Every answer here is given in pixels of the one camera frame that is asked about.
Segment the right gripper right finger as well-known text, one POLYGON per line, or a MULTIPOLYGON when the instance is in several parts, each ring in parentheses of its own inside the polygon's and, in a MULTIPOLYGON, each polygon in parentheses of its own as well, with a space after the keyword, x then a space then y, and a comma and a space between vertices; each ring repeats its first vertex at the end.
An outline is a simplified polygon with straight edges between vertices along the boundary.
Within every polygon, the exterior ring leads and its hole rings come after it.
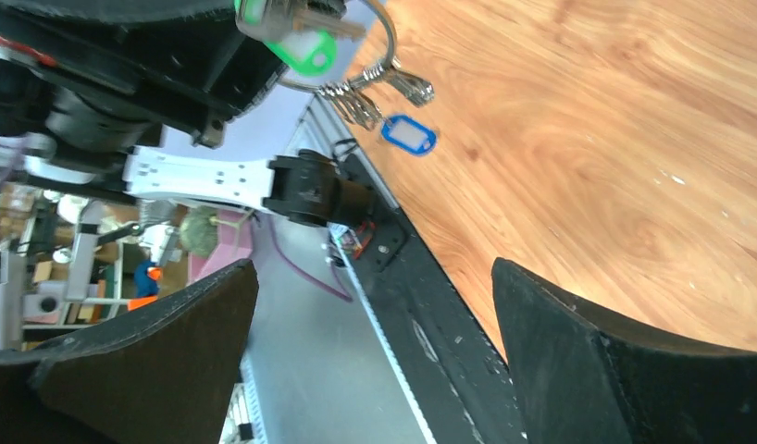
POLYGON ((674 334, 507 259, 491 270, 533 443, 757 443, 757 352, 674 334))

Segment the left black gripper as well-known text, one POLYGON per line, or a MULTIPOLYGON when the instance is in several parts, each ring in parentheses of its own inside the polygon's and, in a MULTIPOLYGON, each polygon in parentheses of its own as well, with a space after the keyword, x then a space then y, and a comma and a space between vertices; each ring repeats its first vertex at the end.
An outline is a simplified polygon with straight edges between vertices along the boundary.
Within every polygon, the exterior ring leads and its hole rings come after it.
POLYGON ((210 149, 286 71, 231 1, 0 1, 0 137, 98 171, 163 129, 210 149))

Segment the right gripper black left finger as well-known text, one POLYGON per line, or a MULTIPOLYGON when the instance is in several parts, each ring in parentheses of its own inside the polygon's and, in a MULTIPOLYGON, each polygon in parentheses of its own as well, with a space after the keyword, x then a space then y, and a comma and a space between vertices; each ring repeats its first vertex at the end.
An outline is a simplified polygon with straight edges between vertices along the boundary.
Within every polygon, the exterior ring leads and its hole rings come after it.
POLYGON ((259 285, 252 262, 112 320, 0 351, 0 443, 216 443, 259 285))

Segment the green key tag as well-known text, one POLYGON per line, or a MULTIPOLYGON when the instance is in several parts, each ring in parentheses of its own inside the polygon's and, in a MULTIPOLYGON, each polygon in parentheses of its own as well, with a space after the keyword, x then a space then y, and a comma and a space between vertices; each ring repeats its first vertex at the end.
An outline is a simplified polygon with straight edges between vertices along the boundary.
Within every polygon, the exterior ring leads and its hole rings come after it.
POLYGON ((263 43, 297 74, 321 76, 334 65, 336 41, 356 41, 366 27, 346 20, 343 1, 241 0, 234 3, 238 30, 263 43))

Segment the silver metal keyring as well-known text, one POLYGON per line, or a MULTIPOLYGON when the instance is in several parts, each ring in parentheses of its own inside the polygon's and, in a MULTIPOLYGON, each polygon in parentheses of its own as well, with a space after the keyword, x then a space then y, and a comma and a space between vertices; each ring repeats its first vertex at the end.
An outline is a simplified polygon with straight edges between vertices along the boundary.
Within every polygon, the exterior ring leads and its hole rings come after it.
POLYGON ((385 6, 379 1, 365 1, 364 4, 377 17, 387 36, 386 52, 382 59, 340 82, 313 86, 294 80, 281 80, 279 84, 298 92, 315 94, 329 101, 347 123, 374 130, 383 115, 375 102, 364 93, 365 89, 387 83, 416 107, 432 102, 435 92, 430 81, 400 67, 396 58, 397 31, 385 6))

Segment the blue key tag with key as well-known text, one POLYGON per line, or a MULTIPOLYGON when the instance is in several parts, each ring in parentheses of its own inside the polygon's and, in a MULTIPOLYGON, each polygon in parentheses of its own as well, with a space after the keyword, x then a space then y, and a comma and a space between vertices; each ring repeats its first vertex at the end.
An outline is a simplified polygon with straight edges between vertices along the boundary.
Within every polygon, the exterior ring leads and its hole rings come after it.
POLYGON ((407 115, 386 117, 380 135, 385 142, 414 156, 430 154, 438 143, 438 135, 433 129, 407 115))

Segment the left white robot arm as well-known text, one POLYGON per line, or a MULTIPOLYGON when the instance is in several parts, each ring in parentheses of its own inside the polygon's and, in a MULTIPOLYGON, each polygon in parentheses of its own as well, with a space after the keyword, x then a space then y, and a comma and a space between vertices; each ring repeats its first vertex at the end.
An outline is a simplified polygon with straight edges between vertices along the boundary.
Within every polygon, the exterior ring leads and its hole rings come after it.
POLYGON ((288 212, 323 224, 348 184, 320 156, 208 160, 284 71, 230 1, 0 1, 0 136, 26 136, 16 179, 90 198, 288 212))

